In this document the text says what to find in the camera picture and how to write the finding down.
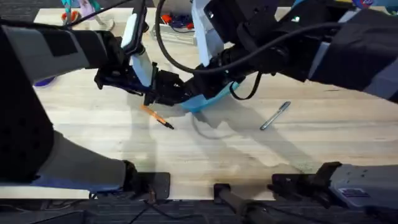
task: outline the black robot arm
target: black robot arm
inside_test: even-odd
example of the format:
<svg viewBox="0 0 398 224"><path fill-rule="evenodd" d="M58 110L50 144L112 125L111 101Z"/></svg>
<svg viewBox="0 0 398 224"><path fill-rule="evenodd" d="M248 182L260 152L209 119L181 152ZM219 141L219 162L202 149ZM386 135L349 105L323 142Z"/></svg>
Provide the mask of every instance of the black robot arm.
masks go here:
<svg viewBox="0 0 398 224"><path fill-rule="evenodd" d="M217 13L217 3L223 1L212 1L205 10ZM235 7L234 13L239 9L243 11L242 7ZM269 15L274 13L269 8L257 11L250 19L241 18L242 21L235 24L216 14L209 18L223 40L235 45L212 58L210 66L199 68L206 71L237 62L286 35L306 27L318 28L278 41L233 69L194 73L191 82L196 90L205 98L211 98L225 85L241 82L254 72L280 73L301 82L336 85L398 103L398 18L370 9L358 12L351 5L324 4L317 0L300 3L279 22ZM258 21L259 14L262 14L262 24Z"/></svg>

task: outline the pen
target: pen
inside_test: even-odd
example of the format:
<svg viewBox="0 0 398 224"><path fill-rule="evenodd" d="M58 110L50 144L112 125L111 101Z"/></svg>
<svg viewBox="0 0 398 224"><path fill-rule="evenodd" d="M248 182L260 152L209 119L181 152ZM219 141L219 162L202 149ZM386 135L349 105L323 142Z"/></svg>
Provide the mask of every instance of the pen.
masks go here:
<svg viewBox="0 0 398 224"><path fill-rule="evenodd" d="M174 130L174 127L168 123L167 121L165 121L163 118L161 118L159 115L156 114L155 111L149 109L147 106L145 105L141 105L141 109L143 109L146 113L148 113L149 115L153 116L160 124L163 124L165 127L168 127L170 129Z"/></svg>
<svg viewBox="0 0 398 224"><path fill-rule="evenodd" d="M283 111L285 111L287 109L287 107L290 105L290 101L286 101L284 104L282 104L282 106L280 106L280 108L278 109L278 111L276 111L276 113L274 115L272 115L271 118L269 118L261 127L260 130L263 131L265 130Z"/></svg>

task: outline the wooden table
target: wooden table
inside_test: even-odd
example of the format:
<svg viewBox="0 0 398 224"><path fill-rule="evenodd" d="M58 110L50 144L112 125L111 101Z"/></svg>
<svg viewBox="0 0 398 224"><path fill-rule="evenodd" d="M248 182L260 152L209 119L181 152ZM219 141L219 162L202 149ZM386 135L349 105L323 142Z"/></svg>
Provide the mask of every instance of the wooden table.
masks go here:
<svg viewBox="0 0 398 224"><path fill-rule="evenodd" d="M287 10L280 9L278 15ZM113 18L113 32L121 35L131 11L113 9L102 16ZM61 12L41 9L35 21L60 24ZM149 9L150 26L154 14ZM190 77L166 61L149 34L143 41L161 69L184 80ZM180 63L198 65L196 47L170 43L166 47ZM398 105L365 93L264 75L251 100L227 96L198 114L179 106L151 106L176 127L172 131L139 109L143 98L117 88L98 90L95 73L75 71L36 90L55 129L104 156L132 161L139 171L170 172L170 198L211 199L213 184L227 182L243 197L269 200L272 194L266 185L275 173L315 172L328 161L398 164ZM250 92L254 78L243 82L239 95ZM292 102L289 109L260 131L285 101ZM0 197L87 198L87 192L4 187Z"/></svg>

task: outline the orange object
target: orange object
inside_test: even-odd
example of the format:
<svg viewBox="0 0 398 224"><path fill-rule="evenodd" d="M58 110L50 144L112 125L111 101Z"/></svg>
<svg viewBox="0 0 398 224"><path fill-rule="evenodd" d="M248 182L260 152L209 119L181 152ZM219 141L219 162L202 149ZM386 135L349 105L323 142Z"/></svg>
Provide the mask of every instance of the orange object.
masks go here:
<svg viewBox="0 0 398 224"><path fill-rule="evenodd" d="M163 124L165 127L174 129L174 127L169 122L165 121L163 118L161 118L159 115L157 115L155 111L149 109L147 106L141 105L141 109L143 109L149 115L153 116L158 122Z"/></svg>
<svg viewBox="0 0 398 224"><path fill-rule="evenodd" d="M169 15L163 15L162 19L165 23L170 23L172 21L172 17Z"/></svg>
<svg viewBox="0 0 398 224"><path fill-rule="evenodd" d="M72 11L72 14L71 14L72 22L75 21L75 20L77 20L78 16L79 16L79 12L78 12L78 11ZM62 19L63 21L64 21L65 19L67 19L67 13L66 13L66 12L64 12L64 13L61 15L61 19Z"/></svg>
<svg viewBox="0 0 398 224"><path fill-rule="evenodd" d="M149 107L147 107L145 105L141 105L141 109L143 109L149 115L153 116L156 120L160 121L162 124L166 123L166 121L163 118L161 118L159 115L157 115L155 111L149 109Z"/></svg>
<svg viewBox="0 0 398 224"><path fill-rule="evenodd" d="M194 28L193 22L187 24L187 29L191 30L193 28Z"/></svg>

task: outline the label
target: label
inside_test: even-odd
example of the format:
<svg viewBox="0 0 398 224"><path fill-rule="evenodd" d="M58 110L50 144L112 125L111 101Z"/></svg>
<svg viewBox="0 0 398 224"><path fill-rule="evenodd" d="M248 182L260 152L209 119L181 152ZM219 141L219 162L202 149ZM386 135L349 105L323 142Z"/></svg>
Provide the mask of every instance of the label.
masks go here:
<svg viewBox="0 0 398 224"><path fill-rule="evenodd" d="M338 189L345 197L371 197L361 188L340 188Z"/></svg>

